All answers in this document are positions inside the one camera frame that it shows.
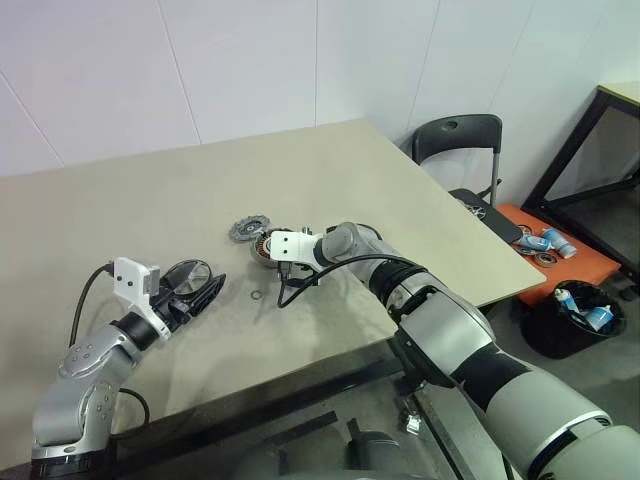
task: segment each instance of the metal table frame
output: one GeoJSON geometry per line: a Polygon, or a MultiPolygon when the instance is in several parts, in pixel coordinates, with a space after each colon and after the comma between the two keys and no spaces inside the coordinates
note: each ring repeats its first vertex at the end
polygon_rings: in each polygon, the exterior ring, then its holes
{"type": "Polygon", "coordinates": [[[547,168],[542,178],[540,178],[537,185],[531,191],[529,197],[525,200],[522,209],[551,225],[568,231],[590,247],[619,262],[622,265],[621,271],[633,280],[636,284],[635,288],[637,289],[640,281],[638,266],[616,250],[610,243],[589,230],[586,225],[562,212],[560,207],[587,198],[594,198],[605,193],[633,189],[640,183],[640,168],[636,167],[635,171],[633,171],[628,178],[609,185],[603,185],[554,200],[545,199],[545,195],[549,192],[569,162],[571,162],[575,153],[609,107],[640,119],[639,103],[616,95],[615,92],[599,86],[586,112],[553,159],[553,162],[551,162],[551,165],[549,165],[549,168],[547,168]]]}

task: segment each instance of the black chair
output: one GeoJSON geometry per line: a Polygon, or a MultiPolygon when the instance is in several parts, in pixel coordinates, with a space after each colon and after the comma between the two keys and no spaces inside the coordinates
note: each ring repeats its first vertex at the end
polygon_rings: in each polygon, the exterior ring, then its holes
{"type": "Polygon", "coordinates": [[[456,115],[425,123],[413,134],[411,158],[420,165],[436,153],[457,148],[493,149],[491,185],[479,193],[466,188],[451,190],[449,193],[465,204],[487,227],[507,243],[522,236],[521,230],[495,209],[498,184],[498,163],[502,144],[502,121],[489,114],[456,115]],[[483,200],[490,194],[490,204],[483,200]]]}

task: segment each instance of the chair backrest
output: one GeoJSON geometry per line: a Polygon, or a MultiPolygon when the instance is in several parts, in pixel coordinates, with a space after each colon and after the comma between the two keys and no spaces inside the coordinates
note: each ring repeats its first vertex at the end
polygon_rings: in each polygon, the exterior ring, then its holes
{"type": "Polygon", "coordinates": [[[420,165],[425,158],[456,148],[492,148],[500,153],[502,120],[495,115],[445,117],[425,123],[413,134],[411,158],[420,165]]]}

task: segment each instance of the trash bin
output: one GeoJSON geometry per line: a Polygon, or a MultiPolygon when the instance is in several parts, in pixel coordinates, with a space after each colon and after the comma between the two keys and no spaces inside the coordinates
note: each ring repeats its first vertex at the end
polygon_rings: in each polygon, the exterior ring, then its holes
{"type": "Polygon", "coordinates": [[[552,292],[520,324],[522,336],[538,353],[549,358],[565,358],[624,331],[626,321],[622,309],[604,290],[579,280],[566,280],[555,288],[571,292],[580,310],[610,305],[613,319],[596,332],[581,323],[579,319],[584,317],[568,310],[552,292]]]}

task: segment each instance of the beige tabletop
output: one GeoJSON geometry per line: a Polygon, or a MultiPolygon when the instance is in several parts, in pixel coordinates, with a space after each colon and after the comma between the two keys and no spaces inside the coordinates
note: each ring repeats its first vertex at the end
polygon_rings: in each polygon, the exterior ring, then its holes
{"type": "MultiPolygon", "coordinates": [[[[364,120],[2,179],[0,467],[28,460],[31,416],[65,355],[80,290],[116,256],[163,271],[201,258],[228,275],[215,303],[128,382],[153,418],[392,335],[384,308],[346,272],[277,309],[274,272],[227,237],[254,214],[316,232],[375,226],[476,305],[545,280],[364,120]]],[[[123,314],[110,280],[94,284],[80,337],[123,314]]]]}

